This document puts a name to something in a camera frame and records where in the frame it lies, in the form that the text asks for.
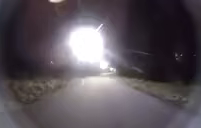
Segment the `dark sky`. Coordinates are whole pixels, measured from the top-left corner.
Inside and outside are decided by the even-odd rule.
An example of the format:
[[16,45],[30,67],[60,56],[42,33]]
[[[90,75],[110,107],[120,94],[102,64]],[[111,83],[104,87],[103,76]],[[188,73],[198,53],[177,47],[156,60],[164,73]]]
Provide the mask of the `dark sky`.
[[[54,48],[64,42],[59,37],[65,38],[70,26],[85,22],[95,26],[103,23],[108,48],[123,54],[127,62],[138,63],[140,67],[146,63],[154,65],[141,68],[160,69],[162,73],[173,72],[170,69],[176,70],[179,65],[188,72],[194,68],[194,26],[180,0],[81,0],[80,5],[77,3],[77,0],[61,4],[22,0],[6,34],[9,69],[38,67],[42,70],[51,60],[58,66],[66,63],[67,59],[59,59],[55,54]],[[126,49],[151,53],[154,57],[123,53]],[[175,53],[184,55],[181,64],[177,64]]]

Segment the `bright light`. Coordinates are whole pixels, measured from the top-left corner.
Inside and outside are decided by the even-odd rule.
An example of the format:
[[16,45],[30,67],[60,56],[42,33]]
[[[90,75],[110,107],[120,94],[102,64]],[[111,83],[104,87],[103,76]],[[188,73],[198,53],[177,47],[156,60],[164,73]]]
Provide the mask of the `bright light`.
[[103,57],[103,39],[94,28],[84,27],[73,31],[69,45],[79,61],[100,62]]
[[109,63],[108,63],[107,61],[102,60],[102,61],[100,62],[100,68],[101,68],[102,70],[107,69],[108,67],[109,67]]
[[65,0],[49,0],[50,3],[60,3],[63,1],[65,1]]
[[110,70],[111,72],[116,72],[116,69],[115,69],[115,68],[109,68],[109,70]]

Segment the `asphalt road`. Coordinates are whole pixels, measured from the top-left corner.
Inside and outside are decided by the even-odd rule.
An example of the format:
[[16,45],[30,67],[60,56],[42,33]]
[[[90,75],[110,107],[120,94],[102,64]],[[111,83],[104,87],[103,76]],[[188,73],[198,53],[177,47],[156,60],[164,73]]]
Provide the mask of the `asphalt road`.
[[[17,122],[32,128],[181,128],[181,109],[125,86],[118,78],[76,79],[26,106]],[[33,126],[25,123],[30,120]],[[181,117],[181,123],[188,120]]]

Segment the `dead grass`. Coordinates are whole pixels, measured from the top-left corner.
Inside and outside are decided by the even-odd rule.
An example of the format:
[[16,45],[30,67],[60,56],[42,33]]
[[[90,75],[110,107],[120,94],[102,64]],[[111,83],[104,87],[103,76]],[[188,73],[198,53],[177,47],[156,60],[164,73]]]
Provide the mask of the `dead grass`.
[[185,106],[189,102],[192,86],[181,82],[163,83],[132,78],[123,78],[127,85],[143,91],[159,99],[169,101],[179,106]]
[[6,80],[6,84],[13,92],[15,98],[24,104],[31,104],[41,99],[44,95],[53,93],[66,86],[65,79],[20,79]]

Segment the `ground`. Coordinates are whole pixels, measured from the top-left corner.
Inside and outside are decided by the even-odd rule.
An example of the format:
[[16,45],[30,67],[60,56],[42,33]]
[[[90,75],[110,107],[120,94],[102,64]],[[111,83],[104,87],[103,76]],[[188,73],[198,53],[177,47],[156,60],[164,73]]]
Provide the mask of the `ground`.
[[[155,82],[138,78],[127,78],[119,76],[104,75],[101,77],[111,77],[119,80],[124,85],[133,89],[157,97],[160,100],[170,102],[179,106],[189,103],[189,94],[192,86],[187,86],[181,82]],[[65,79],[58,78],[36,78],[7,80],[7,84],[14,93],[16,99],[22,103],[30,104],[40,100],[43,96],[55,93],[62,87],[66,87],[70,81],[82,78]]]

